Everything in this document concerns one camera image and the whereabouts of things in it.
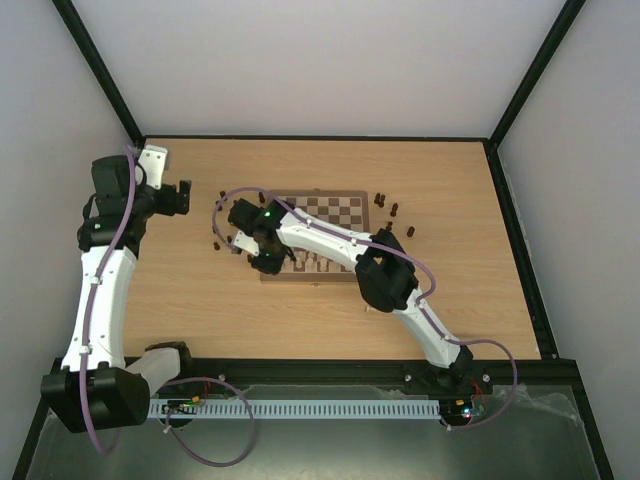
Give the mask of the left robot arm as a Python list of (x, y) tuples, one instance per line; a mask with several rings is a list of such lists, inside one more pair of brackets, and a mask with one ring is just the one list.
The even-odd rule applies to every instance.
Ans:
[(95, 191), (77, 233), (82, 286), (75, 326), (58, 371), (43, 377), (41, 396), (72, 433), (142, 424), (153, 395), (193, 365), (183, 341), (124, 356), (124, 322), (131, 279), (153, 215), (185, 215), (190, 181), (164, 183), (167, 149), (100, 158), (91, 166)]

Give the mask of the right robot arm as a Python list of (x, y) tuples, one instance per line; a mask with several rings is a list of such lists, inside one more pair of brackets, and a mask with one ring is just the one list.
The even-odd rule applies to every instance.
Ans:
[(417, 266), (396, 237), (350, 231), (322, 221), (288, 202), (273, 200), (258, 207), (240, 199), (228, 221), (238, 229), (232, 247), (251, 256), (251, 267), (278, 275), (295, 249), (324, 257), (355, 275), (359, 292), (371, 308), (396, 315), (436, 368), (438, 384), (460, 390), (471, 379), (473, 354), (444, 326), (419, 286)]

